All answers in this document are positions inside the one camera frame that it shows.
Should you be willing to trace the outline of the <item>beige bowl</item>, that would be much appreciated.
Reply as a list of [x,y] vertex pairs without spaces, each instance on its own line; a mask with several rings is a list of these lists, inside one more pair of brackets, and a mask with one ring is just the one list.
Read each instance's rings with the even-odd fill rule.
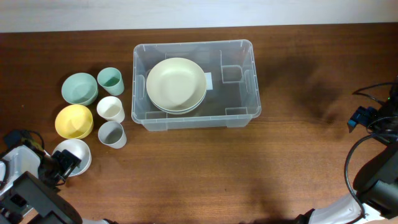
[[198,103],[206,93],[203,69],[186,58],[168,58],[156,64],[147,76],[147,94],[167,110],[184,110]]
[[174,110],[167,110],[167,109],[165,109],[165,108],[162,108],[161,106],[159,106],[159,105],[157,105],[156,103],[154,103],[152,100],[151,100],[151,103],[154,105],[154,106],[156,106],[158,109],[160,109],[160,110],[162,110],[162,111],[164,111],[164,112],[166,112],[166,113],[169,113],[169,114],[185,114],[185,113],[189,113],[189,112],[191,112],[191,111],[193,111],[194,109],[196,109],[202,102],[203,102],[203,100],[205,99],[205,96],[206,96],[206,93],[203,95],[203,97],[202,97],[202,99],[198,102],[198,103],[196,103],[195,105],[193,105],[193,106],[191,106],[191,107],[189,107],[189,108],[187,108],[187,109],[184,109],[184,110],[176,110],[176,111],[174,111]]

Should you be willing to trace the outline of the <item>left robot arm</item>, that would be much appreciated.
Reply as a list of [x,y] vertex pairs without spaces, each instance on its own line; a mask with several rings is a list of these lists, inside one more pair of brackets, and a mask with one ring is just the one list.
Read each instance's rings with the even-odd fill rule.
[[84,173],[92,156],[79,139],[61,142],[49,154],[34,131],[15,129],[4,136],[7,150],[1,154],[1,223],[20,223],[32,210],[31,223],[110,224],[111,220],[87,220],[58,195],[69,177]]

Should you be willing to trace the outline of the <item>white small bowl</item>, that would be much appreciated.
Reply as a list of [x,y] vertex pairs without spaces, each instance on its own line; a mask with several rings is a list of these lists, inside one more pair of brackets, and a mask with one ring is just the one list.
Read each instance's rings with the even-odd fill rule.
[[65,149],[81,160],[80,164],[72,170],[69,175],[70,177],[81,175],[88,170],[91,165],[92,156],[90,148],[84,141],[80,139],[67,139],[57,145],[52,154],[55,154],[57,151],[62,152]]

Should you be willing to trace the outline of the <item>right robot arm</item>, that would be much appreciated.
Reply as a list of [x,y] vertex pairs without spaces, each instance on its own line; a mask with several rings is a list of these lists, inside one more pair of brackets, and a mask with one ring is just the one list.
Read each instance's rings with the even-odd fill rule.
[[[360,88],[353,94],[366,96],[381,107],[360,106],[347,122],[349,132],[360,124],[368,133],[346,156],[344,178],[349,194],[326,208],[299,215],[294,223],[367,223],[397,216],[397,80]],[[386,148],[362,166],[351,184],[349,162],[358,146],[369,139]]]

